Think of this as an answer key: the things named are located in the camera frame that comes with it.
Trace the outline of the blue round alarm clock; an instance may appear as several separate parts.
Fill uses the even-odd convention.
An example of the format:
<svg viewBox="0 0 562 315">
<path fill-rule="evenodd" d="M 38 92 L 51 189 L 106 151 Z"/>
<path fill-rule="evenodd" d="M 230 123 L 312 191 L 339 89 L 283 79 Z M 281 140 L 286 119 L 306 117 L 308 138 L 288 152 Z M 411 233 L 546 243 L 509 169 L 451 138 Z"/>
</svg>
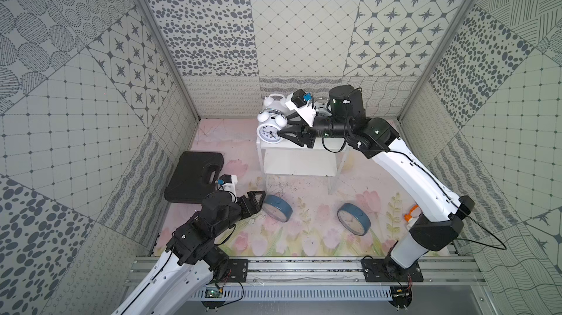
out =
<svg viewBox="0 0 562 315">
<path fill-rule="evenodd" d="M 364 236 L 371 227 L 368 215 L 358 206 L 348 202 L 338 209 L 337 218 L 342 226 L 354 235 Z"/>
<path fill-rule="evenodd" d="M 293 208 L 281 197 L 268 194 L 263 199 L 262 211 L 273 219 L 285 223 L 293 214 Z"/>
</svg>

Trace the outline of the white twin-bell alarm clock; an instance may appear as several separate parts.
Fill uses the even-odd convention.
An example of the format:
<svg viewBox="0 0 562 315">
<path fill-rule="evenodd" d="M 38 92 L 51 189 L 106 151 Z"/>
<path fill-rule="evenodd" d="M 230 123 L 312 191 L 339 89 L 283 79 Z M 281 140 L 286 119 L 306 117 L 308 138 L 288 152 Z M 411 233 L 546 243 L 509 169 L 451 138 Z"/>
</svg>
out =
<svg viewBox="0 0 562 315">
<path fill-rule="evenodd" d="M 318 98 L 315 100 L 314 107 L 318 116 L 329 117 L 332 115 L 329 110 L 329 100 L 326 98 Z"/>
<path fill-rule="evenodd" d="M 263 108 L 265 110 L 277 110 L 284 115 L 288 115 L 291 111 L 286 106 L 287 98 L 282 94 L 270 94 L 263 99 Z"/>
<path fill-rule="evenodd" d="M 281 111 L 263 110 L 257 116 L 258 127 L 256 133 L 261 141 L 278 144 L 282 141 L 279 131 L 288 125 L 288 119 Z"/>
</svg>

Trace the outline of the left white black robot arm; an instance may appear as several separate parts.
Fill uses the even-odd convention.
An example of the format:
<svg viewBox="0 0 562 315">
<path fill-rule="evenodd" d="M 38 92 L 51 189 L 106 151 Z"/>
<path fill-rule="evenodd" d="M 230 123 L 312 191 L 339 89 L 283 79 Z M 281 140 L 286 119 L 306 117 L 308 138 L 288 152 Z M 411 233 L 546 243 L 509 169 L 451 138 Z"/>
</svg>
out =
<svg viewBox="0 0 562 315">
<path fill-rule="evenodd" d="M 211 281 L 225 278 L 229 256 L 215 242 L 236 223 L 261 211 L 266 192 L 235 197 L 216 191 L 172 234 L 155 266 L 115 314 L 175 314 Z"/>
</svg>

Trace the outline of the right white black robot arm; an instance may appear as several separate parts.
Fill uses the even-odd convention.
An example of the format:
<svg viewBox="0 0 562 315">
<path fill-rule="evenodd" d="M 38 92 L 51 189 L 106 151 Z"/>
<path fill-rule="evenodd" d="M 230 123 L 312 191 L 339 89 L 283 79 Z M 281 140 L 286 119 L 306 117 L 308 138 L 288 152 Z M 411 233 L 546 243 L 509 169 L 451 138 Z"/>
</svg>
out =
<svg viewBox="0 0 562 315">
<path fill-rule="evenodd" d="M 469 196 L 448 189 L 423 164 L 387 120 L 369 118 L 361 89 L 340 85 L 329 91 L 328 116 L 316 110 L 313 96 L 301 89 L 282 99 L 289 116 L 300 121 L 279 135 L 300 147 L 312 148 L 318 138 L 341 138 L 351 148 L 385 169 L 412 196 L 421 214 L 406 237 L 385 257 L 388 271 L 403 273 L 427 252 L 438 252 L 464 228 L 474 209 Z"/>
</svg>

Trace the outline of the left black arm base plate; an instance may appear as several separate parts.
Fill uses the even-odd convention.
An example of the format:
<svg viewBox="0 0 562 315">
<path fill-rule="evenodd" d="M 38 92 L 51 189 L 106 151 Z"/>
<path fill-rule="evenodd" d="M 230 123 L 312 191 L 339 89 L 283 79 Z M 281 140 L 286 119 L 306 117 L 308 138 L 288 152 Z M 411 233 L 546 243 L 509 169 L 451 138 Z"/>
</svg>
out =
<svg viewBox="0 0 562 315">
<path fill-rule="evenodd" d="M 248 259 L 229 259 L 218 264 L 213 283 L 245 283 L 249 269 Z"/>
</svg>

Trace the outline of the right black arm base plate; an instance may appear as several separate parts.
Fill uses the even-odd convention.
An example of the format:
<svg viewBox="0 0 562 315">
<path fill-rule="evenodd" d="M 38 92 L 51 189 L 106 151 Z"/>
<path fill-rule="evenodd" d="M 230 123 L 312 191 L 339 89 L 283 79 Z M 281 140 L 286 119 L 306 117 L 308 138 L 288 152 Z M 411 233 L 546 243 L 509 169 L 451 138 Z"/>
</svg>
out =
<svg viewBox="0 0 562 315">
<path fill-rule="evenodd" d="M 411 267 L 406 269 L 395 265 L 391 259 L 364 257 L 360 262 L 366 282 L 397 282 L 402 284 L 409 281 L 414 283 L 424 281 L 418 262 L 414 262 Z"/>
</svg>

